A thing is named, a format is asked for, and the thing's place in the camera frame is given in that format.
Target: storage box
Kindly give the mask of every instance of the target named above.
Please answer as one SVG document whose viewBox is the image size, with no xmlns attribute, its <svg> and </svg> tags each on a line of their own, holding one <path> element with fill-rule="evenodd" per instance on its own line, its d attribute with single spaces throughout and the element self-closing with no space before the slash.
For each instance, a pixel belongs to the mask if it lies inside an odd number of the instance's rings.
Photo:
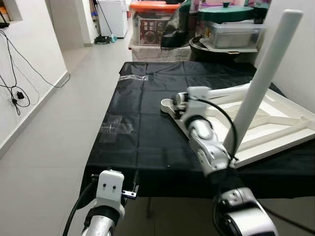
<svg viewBox="0 0 315 236">
<path fill-rule="evenodd" d="M 134 45 L 160 45 L 165 26 L 179 6 L 180 4 L 166 4 L 164 1 L 133 2 L 130 9 Z"/>
<path fill-rule="evenodd" d="M 255 49 L 261 32 L 266 29 L 265 25 L 244 24 L 217 24 L 203 22 L 209 43 L 215 49 Z"/>
</svg>

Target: green lid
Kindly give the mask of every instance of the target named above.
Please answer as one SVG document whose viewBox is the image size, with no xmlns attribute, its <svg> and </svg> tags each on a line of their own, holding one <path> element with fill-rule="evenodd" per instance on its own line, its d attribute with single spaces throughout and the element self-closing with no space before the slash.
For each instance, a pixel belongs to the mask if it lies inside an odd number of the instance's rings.
<svg viewBox="0 0 315 236">
<path fill-rule="evenodd" d="M 202 21 L 222 22 L 244 21 L 253 18 L 254 8 L 248 6 L 213 6 L 199 10 L 198 18 Z"/>
</svg>

